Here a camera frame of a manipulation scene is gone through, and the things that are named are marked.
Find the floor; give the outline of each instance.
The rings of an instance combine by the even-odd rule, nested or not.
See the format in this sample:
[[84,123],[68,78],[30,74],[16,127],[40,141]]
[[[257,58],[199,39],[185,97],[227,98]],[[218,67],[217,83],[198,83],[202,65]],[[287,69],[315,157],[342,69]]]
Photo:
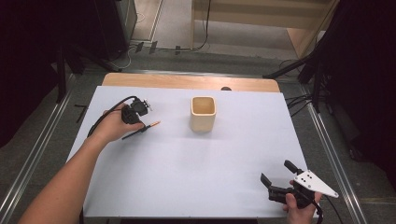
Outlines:
[[[144,8],[143,5],[139,6],[138,4],[148,2],[135,1],[138,12]],[[158,41],[157,47],[159,48],[174,49],[175,46],[188,48],[190,45],[190,15],[178,12],[190,11],[191,1],[153,2],[156,2],[153,9],[147,12],[142,9],[140,13],[144,17],[140,15],[140,19],[138,19],[143,22],[144,20],[149,21],[151,18],[152,23],[148,26],[150,28],[146,32],[142,32],[141,34],[145,34],[140,37],[137,37],[139,29],[136,29],[132,43],[145,41],[146,45],[150,46],[151,42]],[[195,46],[200,46],[204,42],[205,36],[203,22],[196,21],[195,28]],[[131,52],[129,56],[123,55],[113,63],[124,66],[129,61],[123,72],[177,71],[179,73],[205,73],[208,75],[216,73],[232,77],[255,78],[261,78],[263,74],[275,72],[297,60],[286,29],[240,26],[221,22],[209,23],[208,42],[198,53],[175,55],[173,52],[157,51],[150,54],[148,49],[143,49],[139,53]],[[14,200],[19,201],[14,205],[15,207],[10,208],[13,213],[7,214],[8,223],[17,222],[29,202],[62,167],[65,158],[67,158],[80,124],[77,119],[81,114],[81,108],[75,107],[75,105],[89,104],[95,87],[101,84],[106,73],[95,64],[86,63],[87,69],[84,75],[75,75],[69,80],[71,93],[68,101],[64,102],[64,107],[55,108],[62,111],[63,114],[55,120],[51,135],[42,146],[41,160],[36,162],[35,169],[30,176],[26,176],[30,181],[25,185],[20,185],[22,194],[13,194],[14,191],[9,191],[9,189],[16,184],[15,180],[18,178],[26,158],[32,150],[37,148],[36,140],[41,137],[41,131],[46,126],[48,118],[51,117],[53,111],[56,111],[53,103],[56,99],[56,90],[43,100],[39,108],[29,118],[29,122],[23,124],[11,143],[0,150],[0,197],[6,198],[7,195],[13,195],[15,196]],[[293,70],[277,79],[285,97],[301,95],[305,88],[309,89],[309,85],[303,87],[296,81],[298,73],[298,70]],[[336,152],[343,168],[341,171],[346,173],[347,179],[340,180],[336,177],[339,170],[334,171],[336,168],[332,167],[328,159],[328,152],[323,150],[326,139],[321,138],[318,134],[318,124],[314,122],[315,116],[313,117],[312,110],[306,107],[293,118],[293,123],[306,156],[307,165],[317,171],[319,176],[323,176],[331,186],[336,186],[337,191],[343,195],[333,202],[344,223],[396,223],[394,214],[396,193],[384,173],[370,162],[355,162],[349,158],[347,144],[336,121],[327,112],[325,104],[321,106],[323,108],[321,108],[322,113],[319,118],[326,124],[325,128],[331,139],[330,145]],[[342,185],[349,185],[352,192],[343,191]],[[350,203],[347,200],[354,194],[358,198],[358,203],[355,204],[357,207],[351,209],[348,207]],[[339,223],[331,205],[327,201],[323,201],[322,206],[325,208],[323,223]],[[5,207],[2,205],[1,218],[4,217],[4,211]],[[363,221],[359,222],[354,219],[353,212],[362,212],[364,218],[361,220]],[[0,223],[7,223],[3,220],[0,219]],[[284,219],[265,219],[259,220],[259,222],[284,223]],[[106,223],[106,220],[87,219],[87,223]]]
[[[135,3],[138,17],[158,16],[161,19],[158,22],[152,21],[150,25],[138,23],[133,41],[145,41],[148,46],[149,43],[157,41],[157,47],[165,49],[174,49],[176,46],[182,49],[191,47],[191,1],[154,0]],[[154,27],[154,35],[149,38],[146,35],[147,28],[143,27]],[[205,42],[205,21],[195,21],[194,27],[196,48]],[[208,39],[201,52],[281,60],[297,59],[286,28],[216,21],[210,21],[208,27]]]

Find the black equipment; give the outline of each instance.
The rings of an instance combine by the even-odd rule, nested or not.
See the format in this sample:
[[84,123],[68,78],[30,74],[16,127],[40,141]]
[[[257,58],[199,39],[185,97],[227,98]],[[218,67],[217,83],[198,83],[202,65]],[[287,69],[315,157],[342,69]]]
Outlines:
[[[284,165],[294,174],[300,175],[304,171],[298,169],[291,161],[285,161]],[[293,182],[293,188],[282,189],[272,186],[272,182],[262,174],[262,183],[268,188],[269,200],[286,204],[286,194],[294,195],[299,208],[305,208],[315,200],[315,192],[304,188],[296,181]]]
[[137,21],[134,0],[71,0],[63,5],[67,42],[105,60],[129,48]]
[[149,102],[147,100],[144,100],[143,102],[137,98],[136,96],[129,96],[120,102],[118,102],[116,105],[111,107],[107,112],[102,115],[91,127],[90,131],[88,132],[88,137],[91,136],[93,131],[95,131],[96,127],[99,125],[102,120],[109,115],[111,112],[113,112],[119,105],[123,104],[125,101],[129,99],[134,99],[133,102],[130,105],[125,105],[121,109],[121,119],[124,123],[127,124],[135,124],[142,122],[140,121],[138,116],[144,116],[147,115],[148,110],[147,108],[150,108]]

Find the wooden table edge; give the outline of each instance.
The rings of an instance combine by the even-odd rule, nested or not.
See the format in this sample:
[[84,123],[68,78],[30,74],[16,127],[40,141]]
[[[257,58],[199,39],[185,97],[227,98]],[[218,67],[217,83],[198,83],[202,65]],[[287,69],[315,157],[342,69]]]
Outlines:
[[223,87],[228,87],[232,91],[280,92],[277,82],[273,79],[208,75],[108,73],[102,85],[192,90],[221,90]]

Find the human arm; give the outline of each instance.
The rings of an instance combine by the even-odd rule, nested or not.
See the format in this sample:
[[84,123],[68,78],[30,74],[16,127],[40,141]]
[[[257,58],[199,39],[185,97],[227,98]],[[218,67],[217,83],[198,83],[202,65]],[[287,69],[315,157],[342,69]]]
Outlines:
[[20,222],[24,223],[76,223],[84,204],[96,161],[112,141],[124,134],[144,127],[143,123],[125,124],[120,117],[123,105],[111,112],[97,126],[90,137],[66,165],[44,187]]

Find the square cup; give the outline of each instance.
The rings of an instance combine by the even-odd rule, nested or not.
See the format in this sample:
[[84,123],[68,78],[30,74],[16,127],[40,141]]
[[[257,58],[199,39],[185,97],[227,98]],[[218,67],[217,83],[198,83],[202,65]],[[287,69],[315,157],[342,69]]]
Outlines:
[[216,102],[210,96],[191,99],[191,129],[195,132],[210,132],[216,117]]

